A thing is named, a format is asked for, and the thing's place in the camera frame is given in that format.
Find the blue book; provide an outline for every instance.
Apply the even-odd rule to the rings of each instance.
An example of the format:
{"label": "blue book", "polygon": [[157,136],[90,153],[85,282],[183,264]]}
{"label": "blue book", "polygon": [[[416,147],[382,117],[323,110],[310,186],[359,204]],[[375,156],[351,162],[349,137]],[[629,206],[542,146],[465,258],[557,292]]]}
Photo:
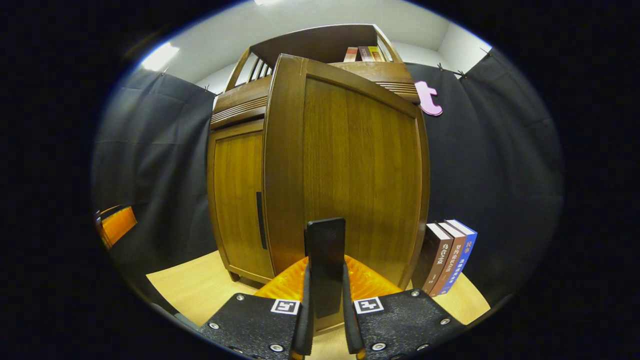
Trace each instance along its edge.
{"label": "blue book", "polygon": [[453,270],[449,280],[444,284],[444,287],[438,294],[446,294],[451,286],[455,284],[456,280],[462,273],[462,270],[465,268],[469,260],[469,255],[471,254],[471,250],[474,248],[474,244],[476,243],[476,237],[478,235],[477,232],[469,229],[467,226],[463,225],[461,222],[457,220],[447,220],[447,224],[451,225],[454,229],[460,231],[461,233],[467,235],[467,239],[465,240],[465,245],[462,250],[462,254],[460,255],[460,259],[456,264],[456,267]]}

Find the brown book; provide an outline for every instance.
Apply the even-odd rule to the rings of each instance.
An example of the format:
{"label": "brown book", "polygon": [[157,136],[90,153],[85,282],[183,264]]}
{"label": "brown book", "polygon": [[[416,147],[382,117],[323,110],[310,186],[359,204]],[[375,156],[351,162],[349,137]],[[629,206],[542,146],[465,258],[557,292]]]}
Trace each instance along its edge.
{"label": "brown book", "polygon": [[425,242],[415,266],[411,282],[415,288],[429,293],[442,273],[453,237],[436,224],[427,224]]}
{"label": "brown book", "polygon": [[344,55],[343,62],[350,63],[356,61],[356,57],[358,56],[358,48],[357,47],[348,47],[347,54]]}
{"label": "brown book", "polygon": [[373,60],[373,56],[371,56],[371,51],[368,46],[358,46],[358,50],[360,50],[362,61],[375,61]]}
{"label": "brown book", "polygon": [[465,241],[467,240],[467,235],[455,230],[451,225],[445,222],[439,222],[438,225],[449,235],[453,236],[453,244],[451,245],[451,251],[449,252],[449,257],[445,262],[444,269],[442,269],[440,277],[429,293],[429,296],[431,297],[438,296],[447,281],[449,281],[451,274],[453,274],[453,269],[462,255],[462,250],[465,246]]}
{"label": "brown book", "polygon": [[369,52],[371,53],[371,57],[373,57],[373,61],[385,61],[382,51],[380,51],[377,46],[369,46]]}

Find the cabinet door handle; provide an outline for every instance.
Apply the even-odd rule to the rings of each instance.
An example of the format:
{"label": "cabinet door handle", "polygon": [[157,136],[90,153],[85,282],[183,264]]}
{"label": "cabinet door handle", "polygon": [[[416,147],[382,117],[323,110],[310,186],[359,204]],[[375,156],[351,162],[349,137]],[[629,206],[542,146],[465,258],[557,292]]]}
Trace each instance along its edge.
{"label": "cabinet door handle", "polygon": [[260,241],[262,248],[267,249],[267,239],[264,236],[264,219],[262,217],[262,192],[255,193],[255,204],[258,207],[258,226],[260,227]]}

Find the wooden cabinet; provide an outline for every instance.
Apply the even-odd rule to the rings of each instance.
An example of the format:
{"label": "wooden cabinet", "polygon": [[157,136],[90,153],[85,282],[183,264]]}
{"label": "wooden cabinet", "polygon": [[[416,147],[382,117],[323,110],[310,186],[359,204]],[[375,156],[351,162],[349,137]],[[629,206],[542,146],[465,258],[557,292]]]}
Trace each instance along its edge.
{"label": "wooden cabinet", "polygon": [[[346,220],[346,254],[399,287],[415,267],[429,158],[413,81],[386,40],[394,62],[335,63],[338,51],[316,55],[295,45],[326,33],[319,48],[333,49],[332,28],[355,34],[339,39],[350,44],[344,51],[386,39],[375,26],[346,25],[254,45],[216,102],[207,185],[214,234],[234,280],[267,282],[305,256],[305,224],[331,217]],[[250,52],[266,70],[254,63],[255,79],[235,86]]]}

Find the ceiling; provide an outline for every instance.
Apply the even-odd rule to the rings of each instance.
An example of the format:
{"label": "ceiling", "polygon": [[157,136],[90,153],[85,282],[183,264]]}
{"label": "ceiling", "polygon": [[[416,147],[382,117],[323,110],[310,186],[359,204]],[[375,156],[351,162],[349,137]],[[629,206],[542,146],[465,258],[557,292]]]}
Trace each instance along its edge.
{"label": "ceiling", "polygon": [[258,42],[306,28],[332,24],[377,24],[391,41],[438,50],[449,21],[402,0],[244,1],[170,40],[180,51],[167,73],[196,83],[238,61]]}

